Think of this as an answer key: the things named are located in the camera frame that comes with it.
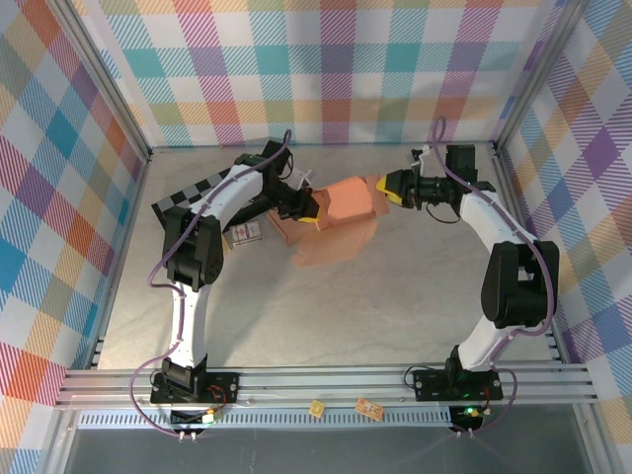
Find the pink paper box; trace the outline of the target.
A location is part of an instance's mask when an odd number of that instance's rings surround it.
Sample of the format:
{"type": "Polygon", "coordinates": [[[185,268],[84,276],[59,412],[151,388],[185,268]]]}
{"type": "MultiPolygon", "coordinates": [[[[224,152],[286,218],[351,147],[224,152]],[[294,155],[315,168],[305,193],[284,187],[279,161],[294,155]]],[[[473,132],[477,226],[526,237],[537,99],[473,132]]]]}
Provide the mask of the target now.
{"type": "Polygon", "coordinates": [[[389,212],[376,187],[381,176],[352,176],[314,193],[319,204],[312,229],[298,240],[293,263],[299,268],[347,262],[372,239],[378,218],[389,212]]]}

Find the black controller board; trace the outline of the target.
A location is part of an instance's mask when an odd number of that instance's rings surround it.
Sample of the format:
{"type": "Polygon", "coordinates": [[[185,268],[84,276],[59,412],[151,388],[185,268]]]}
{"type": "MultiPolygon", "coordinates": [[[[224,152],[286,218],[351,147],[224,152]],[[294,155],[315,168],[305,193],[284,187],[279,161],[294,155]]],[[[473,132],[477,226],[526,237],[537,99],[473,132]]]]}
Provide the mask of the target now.
{"type": "Polygon", "coordinates": [[[220,409],[209,408],[204,411],[186,413],[182,411],[172,411],[170,414],[170,423],[172,425],[195,425],[213,424],[222,418],[220,409]]]}
{"type": "Polygon", "coordinates": [[[452,406],[449,408],[452,426],[456,433],[479,430],[484,422],[484,408],[480,406],[452,406]]]}

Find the small orange tag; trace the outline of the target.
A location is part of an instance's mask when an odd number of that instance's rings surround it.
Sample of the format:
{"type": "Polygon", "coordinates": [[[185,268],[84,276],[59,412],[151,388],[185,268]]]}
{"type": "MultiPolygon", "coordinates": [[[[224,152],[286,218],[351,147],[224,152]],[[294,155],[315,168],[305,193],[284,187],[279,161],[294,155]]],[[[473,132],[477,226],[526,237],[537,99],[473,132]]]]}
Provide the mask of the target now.
{"type": "Polygon", "coordinates": [[[364,398],[357,399],[355,411],[376,422],[381,422],[384,416],[384,408],[382,406],[364,398]]]}

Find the black grey folding chessboard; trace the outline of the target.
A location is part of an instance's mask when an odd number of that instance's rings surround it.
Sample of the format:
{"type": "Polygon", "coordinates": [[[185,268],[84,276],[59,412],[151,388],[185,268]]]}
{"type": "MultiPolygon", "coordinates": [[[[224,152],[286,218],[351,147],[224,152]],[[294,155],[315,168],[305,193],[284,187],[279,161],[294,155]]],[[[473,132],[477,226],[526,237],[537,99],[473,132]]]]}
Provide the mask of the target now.
{"type": "MultiPolygon", "coordinates": [[[[207,195],[217,187],[227,176],[236,174],[243,168],[242,165],[235,165],[226,168],[219,173],[215,173],[208,178],[202,179],[182,190],[163,197],[154,202],[151,208],[156,215],[163,230],[166,230],[167,218],[166,213],[173,207],[189,208],[199,201],[205,201],[207,195]]],[[[271,202],[264,196],[256,195],[240,206],[235,215],[222,223],[222,232],[225,233],[232,226],[244,224],[259,215],[272,209],[271,202]]]]}

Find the aluminium side rail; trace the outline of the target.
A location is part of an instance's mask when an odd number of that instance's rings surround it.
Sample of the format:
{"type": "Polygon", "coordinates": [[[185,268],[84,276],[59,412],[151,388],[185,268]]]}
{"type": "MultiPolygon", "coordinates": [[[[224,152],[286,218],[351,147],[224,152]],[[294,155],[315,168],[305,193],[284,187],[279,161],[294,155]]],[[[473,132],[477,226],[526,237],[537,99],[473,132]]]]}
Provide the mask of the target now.
{"type": "Polygon", "coordinates": [[[90,325],[90,333],[87,339],[86,351],[84,352],[84,355],[78,365],[78,367],[81,369],[90,369],[92,367],[94,355],[97,351],[97,345],[107,333],[108,325],[112,317],[114,303],[116,301],[117,293],[119,290],[119,283],[124,270],[125,259],[127,257],[129,245],[133,234],[133,228],[137,219],[138,211],[142,201],[142,195],[145,189],[152,161],[153,152],[150,152],[149,157],[144,161],[140,168],[139,180],[132,196],[131,207],[129,208],[124,226],[122,227],[123,233],[121,235],[120,247],[118,249],[118,252],[115,253],[112,273],[108,277],[107,285],[105,286],[103,294],[103,299],[98,306],[98,311],[93,320],[93,323],[90,325]]]}
{"type": "MultiPolygon", "coordinates": [[[[521,213],[518,200],[514,192],[514,185],[510,178],[505,149],[500,146],[497,141],[491,141],[490,153],[493,170],[501,188],[502,201],[517,223],[522,227],[526,227],[525,219],[521,213]]],[[[546,331],[543,332],[542,335],[545,337],[545,342],[549,348],[551,360],[554,363],[566,363],[567,358],[565,356],[565,350],[559,341],[556,321],[553,316],[548,319],[546,331]]]]}

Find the long aluminium mounting rail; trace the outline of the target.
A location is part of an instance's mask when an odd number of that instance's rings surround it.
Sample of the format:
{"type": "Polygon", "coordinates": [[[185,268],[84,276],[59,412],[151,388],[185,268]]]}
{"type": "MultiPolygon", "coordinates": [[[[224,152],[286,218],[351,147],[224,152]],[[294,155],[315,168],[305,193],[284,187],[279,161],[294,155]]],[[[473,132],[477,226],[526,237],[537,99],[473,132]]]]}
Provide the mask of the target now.
{"type": "MultiPolygon", "coordinates": [[[[384,408],[418,404],[413,389],[414,372],[406,365],[348,365],[299,367],[218,367],[222,375],[237,374],[237,408],[303,408],[312,401],[328,408],[352,408],[363,398],[384,408]]],[[[150,406],[152,371],[144,369],[129,395],[131,369],[71,370],[56,397],[57,409],[131,408],[150,406]]],[[[496,408],[511,396],[523,405],[590,404],[598,400],[588,369],[582,364],[509,362],[499,368],[503,397],[490,398],[496,408]]]]}

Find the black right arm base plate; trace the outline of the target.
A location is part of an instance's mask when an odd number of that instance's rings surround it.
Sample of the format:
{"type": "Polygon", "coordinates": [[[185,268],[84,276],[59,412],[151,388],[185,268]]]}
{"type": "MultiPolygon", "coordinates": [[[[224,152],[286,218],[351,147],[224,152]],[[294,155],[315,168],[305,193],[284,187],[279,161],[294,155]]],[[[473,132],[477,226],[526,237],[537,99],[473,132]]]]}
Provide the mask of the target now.
{"type": "Polygon", "coordinates": [[[443,370],[415,370],[413,388],[418,402],[497,401],[504,398],[500,376],[493,370],[463,371],[449,375],[443,370]]]}

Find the aluminium frame post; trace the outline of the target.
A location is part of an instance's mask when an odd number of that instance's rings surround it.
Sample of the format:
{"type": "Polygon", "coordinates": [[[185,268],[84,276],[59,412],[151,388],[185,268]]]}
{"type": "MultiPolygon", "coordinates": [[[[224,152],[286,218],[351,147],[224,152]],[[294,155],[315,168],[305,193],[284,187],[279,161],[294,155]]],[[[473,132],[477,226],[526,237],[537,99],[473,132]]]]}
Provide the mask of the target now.
{"type": "Polygon", "coordinates": [[[506,148],[534,96],[548,78],[591,0],[542,0],[535,24],[519,50],[517,73],[499,119],[490,133],[495,151],[506,148]]]}
{"type": "Polygon", "coordinates": [[[152,157],[152,148],[124,100],[123,94],[77,13],[72,0],[45,0],[45,2],[60,27],[68,35],[97,88],[104,95],[128,141],[142,161],[149,163],[152,157]]]}

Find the small printed card pack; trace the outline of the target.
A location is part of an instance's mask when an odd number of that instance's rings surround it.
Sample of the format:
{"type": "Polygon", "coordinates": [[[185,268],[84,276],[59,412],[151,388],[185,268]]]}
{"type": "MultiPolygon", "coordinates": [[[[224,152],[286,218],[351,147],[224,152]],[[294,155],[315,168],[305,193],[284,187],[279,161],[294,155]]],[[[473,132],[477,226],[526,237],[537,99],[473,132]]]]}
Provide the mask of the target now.
{"type": "Polygon", "coordinates": [[[264,238],[260,222],[251,220],[228,228],[228,244],[231,249],[250,244],[264,238]]]}

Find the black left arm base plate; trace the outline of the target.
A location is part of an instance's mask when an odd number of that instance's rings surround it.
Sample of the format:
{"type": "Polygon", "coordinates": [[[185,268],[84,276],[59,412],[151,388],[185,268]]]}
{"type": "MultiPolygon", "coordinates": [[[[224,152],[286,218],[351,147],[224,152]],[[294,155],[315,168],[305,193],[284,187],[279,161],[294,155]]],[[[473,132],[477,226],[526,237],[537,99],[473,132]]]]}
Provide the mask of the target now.
{"type": "Polygon", "coordinates": [[[199,372],[183,377],[158,372],[152,381],[152,404],[232,404],[239,389],[237,372],[199,372]]]}

